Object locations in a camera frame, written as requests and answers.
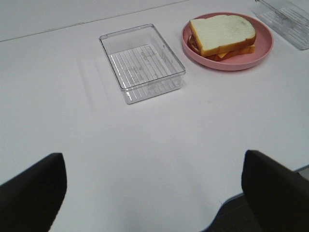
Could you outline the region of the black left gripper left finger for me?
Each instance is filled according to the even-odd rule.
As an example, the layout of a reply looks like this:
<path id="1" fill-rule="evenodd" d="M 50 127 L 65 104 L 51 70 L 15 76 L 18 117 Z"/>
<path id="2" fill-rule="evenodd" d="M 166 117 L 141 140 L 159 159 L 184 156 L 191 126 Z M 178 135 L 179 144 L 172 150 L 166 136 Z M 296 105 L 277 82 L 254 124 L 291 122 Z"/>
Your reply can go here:
<path id="1" fill-rule="evenodd" d="M 0 186 L 0 230 L 50 231 L 66 192 L 63 155 L 52 153 Z"/>

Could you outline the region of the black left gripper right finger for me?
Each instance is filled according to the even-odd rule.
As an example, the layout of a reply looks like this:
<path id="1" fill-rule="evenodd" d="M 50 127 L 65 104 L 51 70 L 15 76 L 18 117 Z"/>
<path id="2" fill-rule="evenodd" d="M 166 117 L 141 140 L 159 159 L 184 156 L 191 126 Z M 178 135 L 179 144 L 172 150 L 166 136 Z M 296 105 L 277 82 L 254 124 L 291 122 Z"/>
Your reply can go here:
<path id="1" fill-rule="evenodd" d="M 257 150 L 245 153 L 243 193 L 265 232 L 309 230 L 309 182 Z"/>

